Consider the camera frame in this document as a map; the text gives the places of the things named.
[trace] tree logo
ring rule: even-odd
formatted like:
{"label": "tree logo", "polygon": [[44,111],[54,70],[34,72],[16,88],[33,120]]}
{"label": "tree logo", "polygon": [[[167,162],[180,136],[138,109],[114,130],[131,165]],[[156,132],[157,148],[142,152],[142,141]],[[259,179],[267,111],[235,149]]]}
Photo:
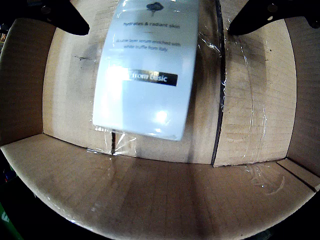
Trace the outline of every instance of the tree logo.
{"label": "tree logo", "polygon": [[161,3],[156,1],[155,3],[148,4],[146,8],[151,11],[151,17],[153,17],[155,12],[164,9],[164,6],[162,6]]}

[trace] plastic wrap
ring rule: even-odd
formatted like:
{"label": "plastic wrap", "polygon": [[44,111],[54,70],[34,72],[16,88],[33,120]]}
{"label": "plastic wrap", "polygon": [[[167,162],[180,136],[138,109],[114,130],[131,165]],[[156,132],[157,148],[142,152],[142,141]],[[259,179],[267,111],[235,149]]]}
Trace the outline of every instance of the plastic wrap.
{"label": "plastic wrap", "polygon": [[276,171],[268,163],[245,164],[238,166],[251,175],[250,183],[261,188],[265,195],[274,195],[286,182],[285,176]]}

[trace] black label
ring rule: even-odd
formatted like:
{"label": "black label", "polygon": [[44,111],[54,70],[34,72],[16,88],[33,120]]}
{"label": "black label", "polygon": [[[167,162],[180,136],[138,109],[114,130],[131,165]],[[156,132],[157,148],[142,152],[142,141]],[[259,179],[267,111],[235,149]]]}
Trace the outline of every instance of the black label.
{"label": "black label", "polygon": [[177,86],[178,75],[161,71],[145,71],[128,69],[129,79],[132,81],[142,81],[155,84],[165,84]]}

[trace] cardboard box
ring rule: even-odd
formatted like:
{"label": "cardboard box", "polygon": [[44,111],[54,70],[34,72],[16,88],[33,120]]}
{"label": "cardboard box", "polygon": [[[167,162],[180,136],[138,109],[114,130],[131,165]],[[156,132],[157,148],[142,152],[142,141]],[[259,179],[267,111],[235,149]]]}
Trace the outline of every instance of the cardboard box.
{"label": "cardboard box", "polygon": [[[244,3],[221,1],[225,26]],[[214,87],[194,90],[190,109],[197,114],[189,119],[185,142],[160,142],[168,150],[152,152],[149,138],[137,142],[141,157],[165,161],[87,151],[111,151],[111,134],[92,128],[90,115],[99,54],[117,2],[74,5],[90,24],[88,36],[17,19],[0,57],[1,150],[50,208],[111,239],[243,239],[279,223],[319,190],[320,33],[305,19],[273,22],[226,42],[226,49],[240,53],[225,55],[226,98],[214,164],[285,159],[213,168],[218,123],[207,120],[217,121],[217,108],[200,99],[211,96],[207,104],[219,106]],[[261,77],[254,83],[262,88],[251,84],[248,93],[248,73]],[[249,121],[248,132],[241,125],[252,114],[257,120]],[[129,150],[125,154],[137,155]],[[247,153],[254,158],[243,157]]]}

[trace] black clamp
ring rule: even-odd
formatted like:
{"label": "black clamp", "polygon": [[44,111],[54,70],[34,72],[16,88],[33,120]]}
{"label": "black clamp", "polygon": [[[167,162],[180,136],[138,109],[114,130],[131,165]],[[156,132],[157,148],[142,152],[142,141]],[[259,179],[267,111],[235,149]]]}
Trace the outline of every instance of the black clamp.
{"label": "black clamp", "polygon": [[309,25],[320,27],[319,0],[249,0],[231,22],[231,35],[251,33],[280,19],[305,17]]}
{"label": "black clamp", "polygon": [[90,29],[70,0],[5,0],[0,9],[0,33],[7,33],[17,18],[47,22],[75,35],[87,35]]}

